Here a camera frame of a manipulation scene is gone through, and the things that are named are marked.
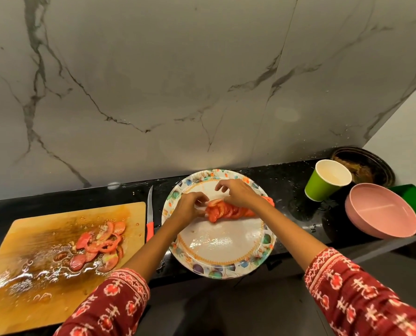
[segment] knife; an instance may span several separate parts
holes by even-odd
[[[153,237],[153,208],[152,208],[152,189],[153,185],[151,186],[151,189],[149,190],[148,195],[148,214],[147,214],[147,232],[146,232],[146,242],[149,241]]]

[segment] plate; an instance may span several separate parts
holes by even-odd
[[[267,196],[253,180],[240,173],[221,169],[200,171],[173,188],[163,207],[161,224],[171,216],[182,193],[201,191],[210,200],[228,196],[228,191],[214,190],[222,179],[242,179],[256,193]],[[215,224],[199,218],[177,235],[169,249],[183,266],[196,274],[225,280],[255,270],[272,252],[275,241],[276,236],[260,218],[220,219]]]

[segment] pink bowl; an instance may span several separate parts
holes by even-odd
[[[346,198],[345,211],[359,230],[373,237],[409,237],[416,233],[416,214],[410,205],[376,184],[354,186]]]

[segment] marble wall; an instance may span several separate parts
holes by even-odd
[[[397,185],[416,185],[416,91],[365,144],[396,174]]]
[[[363,146],[416,0],[0,0],[0,198]]]

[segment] person's left hand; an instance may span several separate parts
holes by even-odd
[[[182,231],[197,217],[205,217],[205,210],[198,210],[194,205],[202,206],[203,203],[209,201],[209,198],[203,192],[189,192],[183,193],[179,199],[174,212],[169,217],[172,220],[173,226]]]

